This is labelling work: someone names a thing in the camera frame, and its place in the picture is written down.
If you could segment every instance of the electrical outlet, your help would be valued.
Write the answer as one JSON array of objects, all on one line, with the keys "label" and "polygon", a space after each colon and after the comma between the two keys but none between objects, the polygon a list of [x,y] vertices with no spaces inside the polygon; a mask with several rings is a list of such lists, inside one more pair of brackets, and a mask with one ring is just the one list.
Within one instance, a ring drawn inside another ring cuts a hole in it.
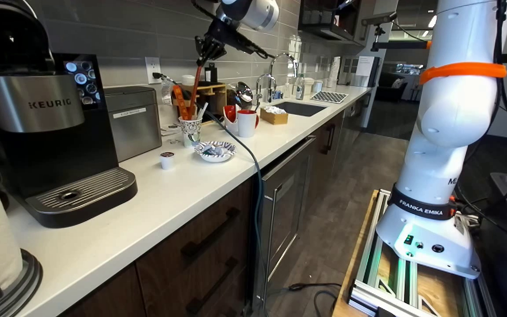
[{"label": "electrical outlet", "polygon": [[146,57],[146,74],[148,77],[149,84],[160,84],[162,81],[159,78],[154,78],[152,73],[161,73],[161,68],[159,68],[159,58],[157,57]]}]

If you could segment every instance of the faucet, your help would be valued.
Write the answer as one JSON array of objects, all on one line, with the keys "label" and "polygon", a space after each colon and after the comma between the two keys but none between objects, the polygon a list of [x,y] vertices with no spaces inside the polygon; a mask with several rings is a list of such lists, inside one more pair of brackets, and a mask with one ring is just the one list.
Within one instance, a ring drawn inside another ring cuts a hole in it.
[{"label": "faucet", "polygon": [[[287,53],[277,54],[273,58],[273,60],[271,61],[271,64],[269,65],[269,75],[273,77],[273,65],[275,64],[275,61],[281,56],[286,56],[290,59],[290,61],[292,62],[292,71],[294,74],[294,78],[297,78],[298,77],[298,62],[294,59],[294,57],[291,54],[287,54]],[[271,88],[268,89],[268,94],[269,94],[269,96],[267,97],[267,102],[271,102],[271,99],[273,98],[273,92],[272,92]]]},{"label": "faucet", "polygon": [[257,78],[257,82],[255,84],[255,98],[256,98],[256,110],[259,108],[261,99],[263,98],[263,95],[261,94],[261,85],[260,81],[262,78],[267,77],[269,78],[269,88],[268,90],[271,91],[271,82],[273,82],[273,89],[277,90],[277,81],[275,80],[275,77],[271,76],[271,74],[263,74]]}]

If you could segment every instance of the kitchen sink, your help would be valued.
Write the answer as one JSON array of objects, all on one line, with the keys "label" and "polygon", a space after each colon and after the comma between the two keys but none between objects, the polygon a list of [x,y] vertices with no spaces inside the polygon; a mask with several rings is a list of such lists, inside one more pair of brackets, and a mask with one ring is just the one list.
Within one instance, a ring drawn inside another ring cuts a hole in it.
[{"label": "kitchen sink", "polygon": [[277,104],[276,107],[285,110],[288,114],[297,114],[299,116],[311,117],[318,112],[326,109],[326,107],[312,106],[310,104],[284,102]]}]

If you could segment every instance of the gray tile backsplash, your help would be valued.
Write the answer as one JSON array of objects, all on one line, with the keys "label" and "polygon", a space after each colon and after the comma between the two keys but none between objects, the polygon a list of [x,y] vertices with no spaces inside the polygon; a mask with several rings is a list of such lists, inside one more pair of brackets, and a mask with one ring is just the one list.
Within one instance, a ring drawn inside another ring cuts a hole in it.
[{"label": "gray tile backsplash", "polygon": [[[195,36],[203,36],[210,20],[189,0],[28,0],[48,30],[55,52],[97,54],[105,86],[145,85],[144,57],[160,57],[162,72],[178,80],[195,74]],[[199,3],[214,12],[216,4]],[[332,56],[353,50],[349,44],[324,41],[298,32],[297,0],[277,0],[280,16],[267,32],[242,26],[240,32],[270,54],[288,52],[304,64],[306,76],[322,79]],[[269,71],[269,60],[227,46],[227,55],[215,61],[219,80],[245,81]],[[274,74],[283,85],[292,68],[280,59]]]}]

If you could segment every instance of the blue and white bowl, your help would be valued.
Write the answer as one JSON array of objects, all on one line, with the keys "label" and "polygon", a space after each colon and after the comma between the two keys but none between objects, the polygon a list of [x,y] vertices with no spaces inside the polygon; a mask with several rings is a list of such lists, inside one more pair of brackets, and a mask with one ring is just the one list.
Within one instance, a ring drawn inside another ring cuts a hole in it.
[{"label": "blue and white bowl", "polygon": [[[209,155],[206,153],[201,153],[201,151],[203,151],[203,149],[205,148],[205,146],[207,144],[213,144],[214,146],[223,146],[228,151],[230,151],[230,153],[227,153],[224,155]],[[218,162],[227,161],[232,156],[234,156],[234,154],[236,154],[236,146],[230,142],[222,142],[222,141],[199,142],[199,144],[197,144],[197,146],[195,146],[195,152],[197,154],[199,154],[203,158],[203,160],[205,160],[207,162],[218,163]]]}]

